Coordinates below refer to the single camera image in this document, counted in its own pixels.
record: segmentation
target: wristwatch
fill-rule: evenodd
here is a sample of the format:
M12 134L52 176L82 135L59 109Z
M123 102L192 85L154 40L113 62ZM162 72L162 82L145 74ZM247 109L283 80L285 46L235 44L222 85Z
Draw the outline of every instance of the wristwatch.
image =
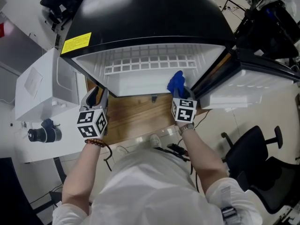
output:
M187 130L190 130L190 129L195 130L194 123L188 123L188 124L183 125L182 127L180 127L179 128L179 135L181 136L183 134L183 132L185 132Z

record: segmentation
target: wooden panel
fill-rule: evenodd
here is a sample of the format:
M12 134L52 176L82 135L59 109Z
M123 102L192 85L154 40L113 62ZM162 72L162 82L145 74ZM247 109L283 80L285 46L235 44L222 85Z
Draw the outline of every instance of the wooden panel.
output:
M91 90L96 85L88 80ZM131 138L175 124L171 114L171 94L159 94L155 103L151 95L115 98L108 100L108 135L104 137L107 144L119 143ZM198 109L197 115L207 110Z

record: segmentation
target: white floor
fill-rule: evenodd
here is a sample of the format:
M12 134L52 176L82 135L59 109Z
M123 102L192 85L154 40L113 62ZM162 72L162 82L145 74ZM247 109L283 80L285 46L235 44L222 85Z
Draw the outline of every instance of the white floor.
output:
M218 6L223 7L226 0L215 0ZM245 0L233 0L236 3L248 8L249 5ZM232 6L232 10L235 10L235 6L228 3L228 6ZM234 11L234 14L230 10L223 12L232 30L235 30L243 18L243 12L240 9ZM300 126L298 110L295 104L295 97L299 93L299 88L296 84L286 87L283 90L275 91L265 96L262 103L259 105L253 105L250 108L241 109L214 109L211 110L207 118L197 127L196 131L201 138L213 149L218 151L221 157L223 157L229 150L227 142L221 137L222 132L226 132L233 142L236 142L238 138L246 131L255 125L258 125L264 137L272 138L275 136L274 128L279 125L283 135L284 145L281 150L278 149L276 144L268 145L269 156L274 156L284 162L295 163L295 157L299 155L300 147ZM195 124L197 124L205 114L201 114L195 118ZM156 134L160 137L164 146L170 143L178 143L181 139L178 128L170 126L165 129L159 130ZM113 150L112 159L109 160L109 164L113 167L114 163L120 160L120 155L117 151L114 151L118 145L127 148L129 151L135 150L137 147L149 146L150 134L143 135L136 139L121 142L119 144L112 145ZM180 142L180 146L185 147L184 142ZM97 175L95 185L92 191L91 199L93 199L103 188L104 183L110 171L103 161L108 156L108 151L103 149L99 157L97 165ZM61 157L62 165L65 173L68 174L76 160L79 153L71 154ZM249 198L255 203L259 209L264 225L273 224L278 218L279 212L276 215L270 215L263 207L260 200L252 192L247 192Z

